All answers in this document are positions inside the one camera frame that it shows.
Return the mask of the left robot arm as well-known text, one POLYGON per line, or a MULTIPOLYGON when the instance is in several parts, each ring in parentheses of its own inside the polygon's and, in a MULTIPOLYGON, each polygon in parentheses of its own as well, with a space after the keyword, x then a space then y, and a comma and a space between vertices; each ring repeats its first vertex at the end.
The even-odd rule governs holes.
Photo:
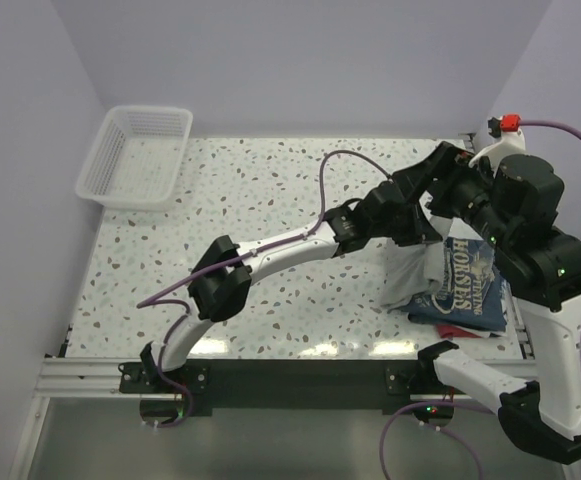
POLYGON ((143 382, 155 392, 170 390, 177 369, 195 345, 212 326, 237 316, 251 287, 263 279, 362 250, 374 238, 389 238, 398 246, 435 244, 442 239, 419 200, 403 195, 390 181, 362 199, 322 211, 311 226, 250 242, 237 243, 228 235, 216 238, 181 282, 189 295, 179 303, 183 315, 161 341, 152 341, 141 351, 143 382))

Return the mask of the grey tank top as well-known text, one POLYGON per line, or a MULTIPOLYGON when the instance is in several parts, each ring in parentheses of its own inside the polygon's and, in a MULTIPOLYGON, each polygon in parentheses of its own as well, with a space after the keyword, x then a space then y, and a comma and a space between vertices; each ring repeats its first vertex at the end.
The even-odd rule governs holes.
POLYGON ((443 284, 445 240, 453 220, 430 214, 427 217, 441 235, 440 242, 400 247, 389 240, 386 245, 386 282, 380 299, 383 308, 405 306, 417 295, 436 293, 443 284))

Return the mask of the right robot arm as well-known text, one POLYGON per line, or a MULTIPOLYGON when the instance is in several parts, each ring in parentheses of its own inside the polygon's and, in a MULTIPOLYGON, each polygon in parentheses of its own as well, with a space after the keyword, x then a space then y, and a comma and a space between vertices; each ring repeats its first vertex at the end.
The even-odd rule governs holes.
POLYGON ((413 383, 469 395, 526 453, 564 465, 581 460, 581 241, 554 224, 562 179, 527 153, 479 160, 447 142, 392 178, 406 201, 429 195, 432 214, 462 220, 493 249, 537 373, 515 378, 442 341, 419 351, 413 383))

